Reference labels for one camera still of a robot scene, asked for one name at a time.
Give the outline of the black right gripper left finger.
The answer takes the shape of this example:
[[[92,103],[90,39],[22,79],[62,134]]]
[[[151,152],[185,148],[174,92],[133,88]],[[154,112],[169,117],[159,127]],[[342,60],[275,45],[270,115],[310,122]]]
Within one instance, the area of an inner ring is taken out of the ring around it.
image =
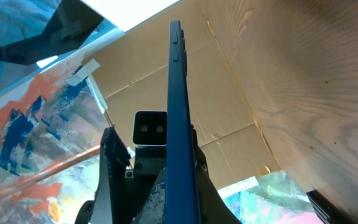
[[[166,168],[163,168],[132,224],[165,224]]]

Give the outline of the blue Galaxy smartphone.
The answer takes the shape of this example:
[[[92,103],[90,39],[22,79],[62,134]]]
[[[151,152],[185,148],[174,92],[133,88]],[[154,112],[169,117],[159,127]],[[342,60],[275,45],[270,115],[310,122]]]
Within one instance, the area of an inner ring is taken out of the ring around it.
[[[165,223],[201,222],[186,84],[186,49],[179,20],[169,23]]]

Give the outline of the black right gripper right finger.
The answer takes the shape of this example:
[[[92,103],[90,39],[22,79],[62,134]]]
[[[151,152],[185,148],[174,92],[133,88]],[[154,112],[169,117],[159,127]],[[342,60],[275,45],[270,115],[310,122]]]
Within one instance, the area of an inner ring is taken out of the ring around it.
[[[196,166],[202,224],[241,224],[218,194],[206,171]]]

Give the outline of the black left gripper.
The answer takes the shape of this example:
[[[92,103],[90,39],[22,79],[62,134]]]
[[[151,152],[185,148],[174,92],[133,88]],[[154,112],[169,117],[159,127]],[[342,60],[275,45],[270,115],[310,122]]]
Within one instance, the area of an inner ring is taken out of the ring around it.
[[[191,125],[196,167],[207,174],[206,156]],[[144,206],[160,171],[165,167],[164,146],[135,149],[135,165],[128,169],[130,155],[113,126],[104,130],[100,142],[99,181],[94,200],[83,204],[75,224],[132,223]]]

